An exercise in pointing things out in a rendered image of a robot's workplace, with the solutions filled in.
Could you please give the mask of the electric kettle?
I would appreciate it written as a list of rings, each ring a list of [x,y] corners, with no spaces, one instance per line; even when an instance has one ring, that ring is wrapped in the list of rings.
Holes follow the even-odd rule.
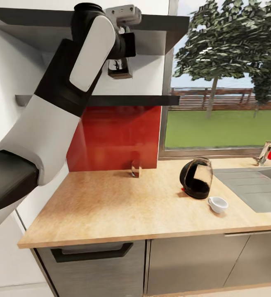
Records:
[[[195,199],[206,199],[210,192],[213,171],[210,159],[196,157],[184,165],[180,173],[180,182],[185,193]]]

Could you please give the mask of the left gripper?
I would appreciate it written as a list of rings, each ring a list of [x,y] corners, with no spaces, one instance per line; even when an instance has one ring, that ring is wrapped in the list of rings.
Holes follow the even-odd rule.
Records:
[[[120,39],[120,50],[117,56],[112,58],[113,60],[119,60],[125,57],[135,57],[136,56],[136,38],[135,33],[124,33],[120,34],[116,32]]]

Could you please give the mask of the bottle of coffee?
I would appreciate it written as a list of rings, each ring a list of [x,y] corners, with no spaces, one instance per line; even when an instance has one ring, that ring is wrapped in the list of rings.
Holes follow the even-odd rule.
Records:
[[[119,27],[120,34],[130,33],[129,26]],[[114,79],[130,79],[133,77],[131,62],[129,57],[121,58],[119,60],[109,59],[108,76]]]

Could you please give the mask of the coffee cup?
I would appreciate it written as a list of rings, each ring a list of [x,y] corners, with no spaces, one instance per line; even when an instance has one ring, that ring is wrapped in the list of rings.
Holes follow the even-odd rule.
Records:
[[[212,210],[217,213],[224,212],[228,207],[227,202],[220,197],[209,197],[207,202],[211,205]]]

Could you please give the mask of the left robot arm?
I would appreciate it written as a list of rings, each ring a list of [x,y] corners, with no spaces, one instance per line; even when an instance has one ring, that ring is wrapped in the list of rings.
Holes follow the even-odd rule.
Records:
[[[131,5],[106,8],[90,2],[75,7],[73,41],[63,39],[23,113],[0,142],[0,224],[37,186],[61,170],[78,122],[107,59],[136,56],[135,33],[119,27],[139,24]]]

